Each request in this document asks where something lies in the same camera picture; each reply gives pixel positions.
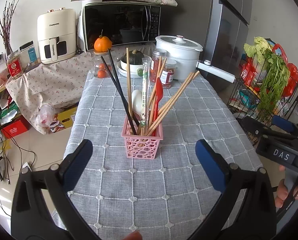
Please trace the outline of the person's right hand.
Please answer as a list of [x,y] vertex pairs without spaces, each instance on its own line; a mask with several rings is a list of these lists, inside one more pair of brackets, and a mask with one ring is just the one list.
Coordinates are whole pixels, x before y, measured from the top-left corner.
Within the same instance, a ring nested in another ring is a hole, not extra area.
[[[295,196],[296,192],[298,191],[298,186],[295,189],[295,193],[293,194]],[[287,187],[284,184],[284,179],[282,179],[277,187],[277,195],[276,198],[274,199],[275,201],[275,206],[277,208],[281,208],[284,204],[284,200],[287,198],[287,195],[289,194],[289,191]]]

